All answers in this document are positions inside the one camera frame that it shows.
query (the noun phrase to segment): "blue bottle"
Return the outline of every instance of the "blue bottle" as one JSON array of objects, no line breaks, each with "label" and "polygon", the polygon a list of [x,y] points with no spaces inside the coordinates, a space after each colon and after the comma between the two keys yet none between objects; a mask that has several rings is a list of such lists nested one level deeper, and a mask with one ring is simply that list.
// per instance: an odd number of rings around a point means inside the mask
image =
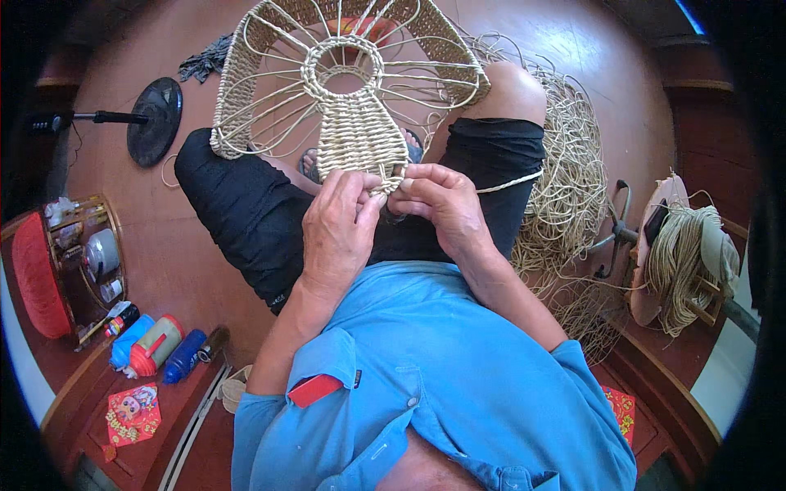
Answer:
[{"label": "blue bottle", "polygon": [[136,343],[156,322],[148,314],[141,315],[126,331],[112,343],[109,364],[115,370],[125,368],[129,362],[131,346]]},{"label": "blue bottle", "polygon": [[177,383],[184,379],[199,361],[197,351],[208,336],[201,329],[192,330],[174,349],[163,367],[163,382]]}]

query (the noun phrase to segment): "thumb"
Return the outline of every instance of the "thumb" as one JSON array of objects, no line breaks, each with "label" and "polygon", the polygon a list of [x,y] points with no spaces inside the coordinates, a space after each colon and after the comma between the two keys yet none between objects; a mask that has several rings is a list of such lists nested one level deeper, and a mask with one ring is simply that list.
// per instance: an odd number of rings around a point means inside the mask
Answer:
[{"label": "thumb", "polygon": [[362,232],[367,233],[371,231],[373,233],[373,230],[376,228],[376,223],[380,220],[380,209],[382,209],[386,202],[386,194],[377,194],[371,196],[363,204],[363,208],[358,212],[358,217],[355,219],[355,223]]},{"label": "thumb", "polygon": [[448,189],[430,179],[404,179],[399,188],[413,198],[434,206],[447,201]]}]

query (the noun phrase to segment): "pile of rope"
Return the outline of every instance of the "pile of rope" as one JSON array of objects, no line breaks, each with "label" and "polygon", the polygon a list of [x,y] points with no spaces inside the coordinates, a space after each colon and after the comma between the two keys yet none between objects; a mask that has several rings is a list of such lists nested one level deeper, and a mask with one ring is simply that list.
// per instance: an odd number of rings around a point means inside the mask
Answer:
[{"label": "pile of rope", "polygon": [[[511,255],[522,279],[541,274],[531,290],[544,299],[560,278],[566,278],[565,267],[576,257],[585,258],[608,214],[601,132],[589,98],[568,82],[571,77],[559,74],[553,65],[548,69],[525,60],[516,43],[496,31],[472,36],[456,27],[481,65],[518,58],[546,93],[543,175],[532,188]],[[516,52],[497,47],[502,39]]]},{"label": "pile of rope", "polygon": [[589,366],[611,353],[629,318],[619,289],[584,279],[557,289],[548,307],[567,337],[581,343]]},{"label": "pile of rope", "polygon": [[658,296],[663,331],[676,338],[698,318],[689,304],[704,310],[712,301],[712,294],[698,286],[699,278],[718,283],[701,259],[702,227],[705,219],[722,224],[714,206],[693,210],[673,203],[668,208],[667,220],[649,250],[645,281]]}]

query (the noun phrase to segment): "gray cloth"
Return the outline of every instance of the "gray cloth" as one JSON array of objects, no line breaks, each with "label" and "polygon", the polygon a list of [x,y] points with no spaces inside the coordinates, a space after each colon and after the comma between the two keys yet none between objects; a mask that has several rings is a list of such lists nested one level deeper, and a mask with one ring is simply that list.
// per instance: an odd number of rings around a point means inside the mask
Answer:
[{"label": "gray cloth", "polygon": [[194,77],[200,83],[204,83],[211,71],[221,73],[226,53],[230,50],[230,44],[232,44],[232,35],[224,34],[210,43],[210,46],[205,48],[202,53],[195,54],[180,63],[178,69],[180,81],[185,82]]}]

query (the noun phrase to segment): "hand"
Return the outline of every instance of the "hand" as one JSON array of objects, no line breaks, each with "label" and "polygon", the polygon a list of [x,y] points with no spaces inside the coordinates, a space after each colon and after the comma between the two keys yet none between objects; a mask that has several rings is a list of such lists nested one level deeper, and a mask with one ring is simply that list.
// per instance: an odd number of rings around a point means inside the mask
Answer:
[{"label": "hand", "polygon": [[371,255],[384,194],[379,176],[333,170],[303,217],[303,274],[313,295],[338,306]]},{"label": "hand", "polygon": [[455,170],[436,163],[410,164],[406,179],[391,194],[387,208],[395,214],[415,214],[430,220],[440,247],[457,264],[489,251],[489,247],[496,251],[475,185]]}]

